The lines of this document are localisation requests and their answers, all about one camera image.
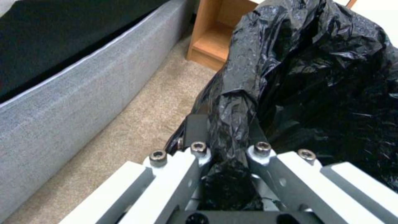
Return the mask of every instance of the carpet floor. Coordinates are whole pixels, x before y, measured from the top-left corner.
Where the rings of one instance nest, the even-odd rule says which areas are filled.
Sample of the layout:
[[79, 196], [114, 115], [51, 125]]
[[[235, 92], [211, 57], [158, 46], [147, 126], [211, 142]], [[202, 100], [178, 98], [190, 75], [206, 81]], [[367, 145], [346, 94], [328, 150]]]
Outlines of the carpet floor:
[[189, 41], [185, 35], [123, 112], [5, 224], [58, 223], [126, 161], [141, 163], [163, 149], [215, 74], [185, 59]]

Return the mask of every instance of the trash bag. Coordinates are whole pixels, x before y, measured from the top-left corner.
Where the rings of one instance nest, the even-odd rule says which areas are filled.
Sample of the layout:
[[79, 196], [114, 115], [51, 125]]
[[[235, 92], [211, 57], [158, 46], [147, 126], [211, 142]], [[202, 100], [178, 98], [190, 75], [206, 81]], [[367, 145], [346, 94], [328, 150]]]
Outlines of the trash bag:
[[[211, 175], [239, 173], [228, 169], [248, 172], [249, 126], [258, 119], [277, 153], [306, 148], [323, 165], [348, 161], [398, 192], [397, 56], [381, 27], [332, 0], [262, 3], [236, 26], [226, 64], [192, 109], [209, 115], [217, 172], [205, 186], [221, 184]], [[182, 134], [170, 138], [168, 152]], [[236, 178], [224, 180], [224, 194], [241, 192]], [[222, 193], [202, 203], [229, 203], [214, 199]], [[242, 201], [253, 200], [256, 192], [247, 191]]]

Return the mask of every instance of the hex socket screw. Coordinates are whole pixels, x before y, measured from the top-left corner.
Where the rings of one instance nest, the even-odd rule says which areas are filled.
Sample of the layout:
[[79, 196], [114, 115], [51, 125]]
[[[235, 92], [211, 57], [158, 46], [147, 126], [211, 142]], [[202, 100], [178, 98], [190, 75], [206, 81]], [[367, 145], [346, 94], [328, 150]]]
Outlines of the hex socket screw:
[[299, 149], [297, 154], [310, 165], [313, 165], [316, 160], [315, 153], [308, 149]]
[[197, 157], [205, 156], [207, 152], [207, 145], [202, 141], [195, 141], [191, 144], [191, 153]]
[[149, 155], [149, 163], [154, 167], [162, 167], [167, 164], [167, 153], [164, 150], [153, 151]]
[[259, 155], [259, 156], [269, 156], [269, 153], [271, 152], [271, 145], [268, 144], [265, 141], [259, 141], [258, 143], [256, 143], [256, 145], [254, 146], [254, 152]]

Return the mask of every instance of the gray fabric panel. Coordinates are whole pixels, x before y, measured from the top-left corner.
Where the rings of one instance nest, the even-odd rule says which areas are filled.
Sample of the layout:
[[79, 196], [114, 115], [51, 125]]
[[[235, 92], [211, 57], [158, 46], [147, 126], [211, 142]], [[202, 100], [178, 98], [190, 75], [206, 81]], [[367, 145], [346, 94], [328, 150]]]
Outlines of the gray fabric panel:
[[107, 46], [0, 105], [0, 223], [132, 100], [186, 29], [171, 0]]

